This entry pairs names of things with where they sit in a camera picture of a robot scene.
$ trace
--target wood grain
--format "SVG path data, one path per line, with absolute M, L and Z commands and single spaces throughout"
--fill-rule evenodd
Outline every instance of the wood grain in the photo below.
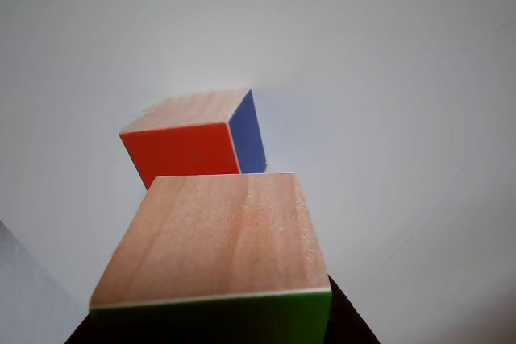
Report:
M 248 91 L 222 90 L 170 97 L 157 106 L 149 107 L 147 114 L 121 133 L 227 122 Z
M 158 177 L 91 306 L 328 286 L 293 173 Z

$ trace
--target white surface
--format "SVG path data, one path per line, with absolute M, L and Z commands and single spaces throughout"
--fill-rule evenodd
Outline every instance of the white surface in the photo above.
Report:
M 117 131 L 238 86 L 381 342 L 481 342 L 512 300 L 514 0 L 0 7 L 0 217 L 84 307 L 145 194 Z
M 0 222 L 0 342 L 65 342 L 86 313 Z

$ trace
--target dark surface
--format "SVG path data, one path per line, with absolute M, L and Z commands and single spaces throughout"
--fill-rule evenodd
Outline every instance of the dark surface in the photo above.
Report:
M 242 173 L 265 172 L 264 145 L 261 142 L 260 127 L 256 116 L 252 91 L 243 98 L 229 120 L 231 137 Z
M 333 343 L 379 343 L 364 319 L 330 277 L 331 309 L 324 344 Z
M 374 333 L 369 329 L 368 325 L 362 317 L 360 317 L 352 303 L 347 299 L 331 277 L 330 283 L 332 301 L 324 343 L 379 343 Z M 197 324 L 199 326 L 199 330 L 202 330 L 203 321 L 197 321 Z M 176 336 L 173 337 L 175 338 L 174 342 L 195 342 L 192 338 L 182 338 L 178 341 Z M 70 336 L 67 343 L 105 343 L 118 342 L 119 340 L 120 337 L 110 336 L 110 334 L 103 330 L 94 319 L 87 316 L 77 327 L 72 336 Z M 123 338 L 123 341 L 140 342 L 140 339 L 136 337 L 126 337 Z

